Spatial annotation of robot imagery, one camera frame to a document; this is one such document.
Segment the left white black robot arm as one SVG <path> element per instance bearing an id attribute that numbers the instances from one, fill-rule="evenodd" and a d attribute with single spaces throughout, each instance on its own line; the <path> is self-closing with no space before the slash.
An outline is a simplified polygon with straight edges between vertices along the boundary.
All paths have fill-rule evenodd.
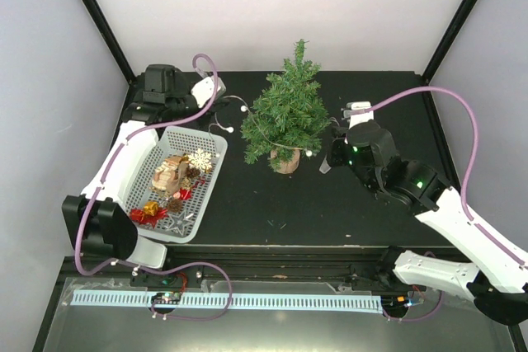
<path id="1" fill-rule="evenodd" d="M 135 272 L 144 269 L 159 285 L 170 284 L 177 276 L 177 265 L 167 258 L 167 246 L 139 234 L 124 210 L 130 180 L 140 169 L 149 150 L 158 142 L 157 128 L 190 123 L 203 116 L 213 105 L 219 90 L 219 76 L 213 60 L 197 54 L 192 64 L 205 59 L 212 70 L 213 92 L 205 106 L 181 120 L 158 124 L 123 124 L 120 134 L 91 182 L 92 194 L 67 196 L 62 204 L 64 221 L 74 249 L 74 264 L 79 274 L 91 276 L 107 265 L 127 265 Z"/>

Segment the small green christmas tree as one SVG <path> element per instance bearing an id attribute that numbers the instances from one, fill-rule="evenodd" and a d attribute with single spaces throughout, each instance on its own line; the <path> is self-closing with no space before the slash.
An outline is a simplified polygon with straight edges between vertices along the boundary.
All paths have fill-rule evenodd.
<path id="1" fill-rule="evenodd" d="M 266 157 L 275 173 L 288 175 L 302 156 L 322 148 L 330 118 L 315 79 L 320 65 L 304 57 L 306 45 L 303 39 L 295 43 L 293 56 L 284 59 L 280 72 L 267 75 L 269 87 L 248 107 L 241 125 L 248 165 Z"/>

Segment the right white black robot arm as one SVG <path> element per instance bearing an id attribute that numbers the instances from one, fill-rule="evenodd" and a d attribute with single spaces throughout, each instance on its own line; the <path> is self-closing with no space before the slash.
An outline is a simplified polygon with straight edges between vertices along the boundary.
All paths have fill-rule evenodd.
<path id="1" fill-rule="evenodd" d="M 468 262 L 420 255 L 392 246 L 375 267 L 377 283 L 422 285 L 468 300 L 506 326 L 527 319 L 527 254 L 472 210 L 433 167 L 404 160 L 392 134 L 368 120 L 332 127 L 332 142 L 320 168 L 348 167 L 375 198 L 441 234 Z"/>

